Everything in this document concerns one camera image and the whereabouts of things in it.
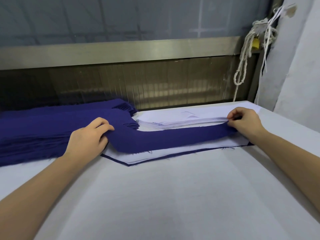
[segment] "person's arm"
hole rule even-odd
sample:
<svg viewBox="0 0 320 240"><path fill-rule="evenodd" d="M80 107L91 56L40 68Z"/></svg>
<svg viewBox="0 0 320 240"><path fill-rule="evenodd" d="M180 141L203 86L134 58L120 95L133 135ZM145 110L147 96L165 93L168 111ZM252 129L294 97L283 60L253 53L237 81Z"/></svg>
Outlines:
<svg viewBox="0 0 320 240"><path fill-rule="evenodd" d="M320 211L320 158L268 132L252 109L235 108L227 118L228 125L262 149Z"/></svg>
<svg viewBox="0 0 320 240"><path fill-rule="evenodd" d="M35 237L54 202L80 171L106 147L102 136L114 130L97 118L74 131L62 157L0 201L0 236L6 240Z"/></svg>

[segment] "tabletop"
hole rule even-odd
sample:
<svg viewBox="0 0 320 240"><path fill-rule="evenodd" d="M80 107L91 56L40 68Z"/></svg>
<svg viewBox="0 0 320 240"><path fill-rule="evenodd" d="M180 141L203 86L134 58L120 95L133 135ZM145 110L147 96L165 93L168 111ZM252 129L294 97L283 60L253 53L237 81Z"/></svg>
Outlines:
<svg viewBox="0 0 320 240"><path fill-rule="evenodd" d="M320 156L319 133L263 108L259 116L271 133ZM0 199L52 161L1 167ZM319 236L314 206L260 149L245 146L131 167L98 157L61 196L35 239Z"/></svg>

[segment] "wall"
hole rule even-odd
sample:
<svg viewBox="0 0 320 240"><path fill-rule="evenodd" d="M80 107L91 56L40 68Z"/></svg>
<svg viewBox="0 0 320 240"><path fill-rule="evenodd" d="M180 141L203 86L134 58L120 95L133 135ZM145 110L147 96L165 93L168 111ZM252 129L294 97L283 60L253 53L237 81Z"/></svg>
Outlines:
<svg viewBox="0 0 320 240"><path fill-rule="evenodd" d="M260 81L259 105L274 110L282 85L291 67L300 37L314 0L284 0L284 5L297 4L291 18L279 20L279 35L267 58L267 72Z"/></svg>
<svg viewBox="0 0 320 240"><path fill-rule="evenodd" d="M320 0L314 0L274 112L320 132Z"/></svg>
<svg viewBox="0 0 320 240"><path fill-rule="evenodd" d="M0 0L0 46L243 36L270 0Z"/></svg>

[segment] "white table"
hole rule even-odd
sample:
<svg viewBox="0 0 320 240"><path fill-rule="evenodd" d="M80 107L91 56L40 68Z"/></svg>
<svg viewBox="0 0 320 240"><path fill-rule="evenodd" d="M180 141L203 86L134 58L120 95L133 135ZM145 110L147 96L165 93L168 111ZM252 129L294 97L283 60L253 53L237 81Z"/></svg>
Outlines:
<svg viewBox="0 0 320 240"><path fill-rule="evenodd" d="M319 133L266 109L259 114L267 130L320 156ZM0 168L0 199L52 161ZM319 222L293 182L249 146L131 167L98 158L35 239L311 240L320 238Z"/></svg>

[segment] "white rope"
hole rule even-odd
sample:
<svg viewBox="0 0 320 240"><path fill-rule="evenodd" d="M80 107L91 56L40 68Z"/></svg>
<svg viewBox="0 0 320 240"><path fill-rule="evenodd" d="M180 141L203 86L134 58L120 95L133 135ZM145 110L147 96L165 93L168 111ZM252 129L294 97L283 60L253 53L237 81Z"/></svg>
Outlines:
<svg viewBox="0 0 320 240"><path fill-rule="evenodd" d="M278 34L277 30L275 28L273 28L271 25L274 23L274 21L280 17L282 11L284 10L284 7L281 6L280 8L278 8L278 10L275 12L274 16L268 21L267 18L260 20L260 21L255 21L252 25L252 29L250 30L250 32L247 34L247 36L244 39L244 44L242 46L241 49L241 53L240 53L240 62L238 65L238 69L236 70L234 77L233 77L233 82L236 85L235 87L235 92L234 92L234 96L233 96L233 101L236 100L236 96L237 96L237 92L238 92L238 88L241 84L244 83L245 79L246 79L246 74L247 74L247 65L248 65L248 58L250 58L252 56L251 50L252 50L252 42L254 40L254 37L256 35L258 35L258 33L255 31L254 25L258 24L258 23L266 23L267 24L267 28L266 28L266 32L264 35L264 40L263 40L263 49L264 49L264 56L263 56L263 63L262 63L262 67L260 70L260 77L259 77L259 87L258 87L258 92L260 91L260 82L261 82L261 77L262 77L262 69L265 66L266 67L266 71L267 71L267 66L266 66L266 58L267 58L267 49L269 44L271 44L272 42L274 42L274 40L276 39L276 36Z"/></svg>

